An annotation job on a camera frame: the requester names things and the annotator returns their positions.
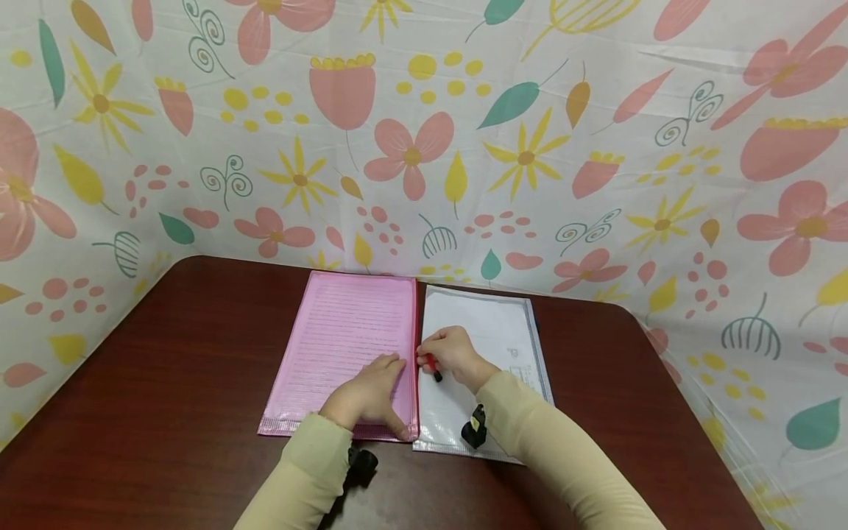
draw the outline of child's hand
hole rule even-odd
[[[398,439],[409,439],[406,425],[392,409],[391,398],[394,382],[405,365],[406,360],[398,354],[380,355],[356,377],[336,388],[319,414],[349,431],[359,420],[381,422]]]
[[[432,354],[436,358],[436,369],[447,369],[456,381],[464,384],[473,393],[500,368],[485,360],[471,345],[468,332],[462,326],[449,326],[435,332],[426,338],[418,347],[418,365],[424,366],[426,371],[426,354]]]

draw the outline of beige sleeve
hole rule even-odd
[[[515,376],[495,374],[477,401],[498,444],[571,506],[582,528],[664,528],[594,440]]]
[[[236,530],[317,528],[342,494],[352,436],[323,416],[306,416]]]

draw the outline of pink folder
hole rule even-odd
[[[312,271],[259,434],[291,436],[330,393],[378,355],[406,359],[392,407],[418,438],[416,280]],[[354,438],[398,442],[385,426],[358,425]]]

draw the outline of wooden tabletop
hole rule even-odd
[[[308,275],[177,264],[0,454],[0,528],[232,528],[287,440],[256,428]],[[626,311],[531,298],[556,406],[667,528],[762,528]],[[574,527],[522,466],[367,447],[377,475],[323,527]]]

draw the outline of red marker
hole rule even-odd
[[[427,362],[427,366],[430,366],[430,370],[432,370],[432,376],[436,380],[436,382],[442,382],[442,374],[436,370],[436,359],[432,356],[432,354],[425,354],[424,360]]]

